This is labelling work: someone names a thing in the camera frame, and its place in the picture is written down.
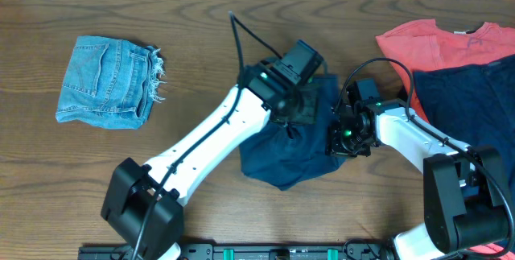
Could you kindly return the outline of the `folded light blue denim shorts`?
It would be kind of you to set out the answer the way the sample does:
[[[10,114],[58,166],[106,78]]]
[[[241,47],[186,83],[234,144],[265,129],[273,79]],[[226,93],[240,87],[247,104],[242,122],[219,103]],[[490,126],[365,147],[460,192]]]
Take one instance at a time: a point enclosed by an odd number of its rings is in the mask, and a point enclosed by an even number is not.
[[[124,39],[76,40],[56,108],[58,123],[80,121],[108,130],[136,130],[161,102],[166,75],[160,50]]]

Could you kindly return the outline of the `red orange t-shirt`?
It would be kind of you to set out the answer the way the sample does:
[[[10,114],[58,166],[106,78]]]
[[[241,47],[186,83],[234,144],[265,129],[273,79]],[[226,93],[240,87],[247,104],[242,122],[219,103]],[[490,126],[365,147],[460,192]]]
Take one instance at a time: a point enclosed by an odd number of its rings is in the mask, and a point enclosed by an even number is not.
[[[382,54],[411,72],[432,72],[486,64],[514,53],[514,29],[483,23],[471,33],[440,29],[433,19],[419,19],[376,37]]]

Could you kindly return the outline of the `dark navy blue shorts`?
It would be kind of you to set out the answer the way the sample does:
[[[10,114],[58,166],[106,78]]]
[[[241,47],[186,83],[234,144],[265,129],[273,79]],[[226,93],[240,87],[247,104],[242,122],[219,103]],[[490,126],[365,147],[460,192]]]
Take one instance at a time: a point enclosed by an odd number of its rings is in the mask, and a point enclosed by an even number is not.
[[[315,124],[269,122],[259,133],[240,144],[241,172],[285,191],[299,182],[338,170],[340,157],[325,153],[328,128],[336,121],[332,106],[338,99],[336,75],[313,80],[319,98]]]

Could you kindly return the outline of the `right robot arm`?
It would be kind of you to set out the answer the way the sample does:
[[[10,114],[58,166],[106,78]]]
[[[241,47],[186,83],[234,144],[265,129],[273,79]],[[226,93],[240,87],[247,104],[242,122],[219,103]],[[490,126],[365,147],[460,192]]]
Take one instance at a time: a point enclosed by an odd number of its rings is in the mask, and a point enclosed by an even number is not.
[[[392,147],[423,175],[424,220],[384,243],[379,259],[488,259],[514,244],[504,165],[491,146],[472,147],[419,119],[399,99],[385,101],[374,80],[344,87],[328,130],[327,154],[369,156]]]

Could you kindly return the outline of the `dark navy garment in pile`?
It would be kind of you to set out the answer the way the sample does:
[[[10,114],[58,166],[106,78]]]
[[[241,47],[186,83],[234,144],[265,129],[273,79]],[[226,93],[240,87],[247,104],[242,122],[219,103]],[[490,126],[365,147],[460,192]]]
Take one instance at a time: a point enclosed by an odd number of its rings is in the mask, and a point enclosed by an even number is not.
[[[514,56],[417,71],[414,87],[432,126],[474,147],[496,148],[514,193]]]

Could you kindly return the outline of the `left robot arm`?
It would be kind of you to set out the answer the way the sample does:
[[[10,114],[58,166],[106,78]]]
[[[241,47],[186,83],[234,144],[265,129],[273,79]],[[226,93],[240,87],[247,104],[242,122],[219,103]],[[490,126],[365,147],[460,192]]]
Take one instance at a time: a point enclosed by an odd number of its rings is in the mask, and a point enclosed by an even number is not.
[[[131,247],[132,259],[177,259],[183,209],[209,173],[309,83],[323,57],[299,40],[283,56],[241,68],[221,104],[173,147],[143,165],[128,158],[113,171],[101,216]]]

